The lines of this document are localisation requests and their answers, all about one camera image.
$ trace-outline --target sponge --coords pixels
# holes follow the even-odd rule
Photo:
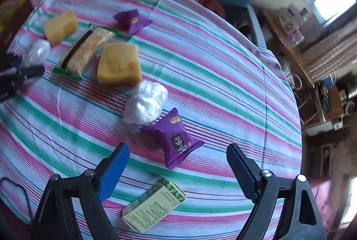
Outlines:
[[[51,45],[56,45],[77,30],[78,23],[76,13],[71,10],[65,10],[48,21],[45,21],[43,27],[45,35]]]
[[[142,80],[139,47],[130,43],[106,43],[99,59],[98,82],[135,86]]]

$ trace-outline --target plastic bag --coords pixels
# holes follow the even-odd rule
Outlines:
[[[19,69],[41,65],[46,60],[51,50],[51,44],[44,39],[36,40],[23,54]]]
[[[167,95],[167,89],[161,84],[142,80],[126,103],[123,121],[139,125],[153,122],[161,115]]]
[[[53,73],[82,79],[83,74],[92,63],[99,45],[110,40],[113,36],[112,29],[96,25],[90,26],[87,32],[73,44],[69,52],[56,65]]]

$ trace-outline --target cable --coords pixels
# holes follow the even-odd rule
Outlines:
[[[17,186],[18,188],[22,189],[22,191],[24,192],[25,194],[25,197],[26,197],[26,202],[27,202],[27,208],[29,210],[29,214],[30,214],[30,218],[31,218],[31,223],[33,222],[33,213],[32,213],[32,209],[31,209],[31,204],[30,204],[30,199],[29,199],[29,196],[25,190],[25,188],[15,182],[13,182],[11,179],[7,178],[7,177],[3,177],[0,179],[0,185],[3,181],[8,181],[10,183],[12,183],[13,185]]]

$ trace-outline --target purple candy packet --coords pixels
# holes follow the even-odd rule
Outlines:
[[[135,34],[137,31],[153,22],[152,20],[140,15],[137,9],[119,12],[115,14],[113,18],[118,22],[117,27],[130,35]]]
[[[164,151],[165,165],[169,170],[177,167],[193,150],[201,147],[203,140],[190,136],[176,108],[154,125],[140,128],[142,133],[156,139]]]

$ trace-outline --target green and white box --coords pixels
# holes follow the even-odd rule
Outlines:
[[[185,199],[186,195],[172,181],[162,178],[124,208],[122,219],[134,231],[144,233]]]

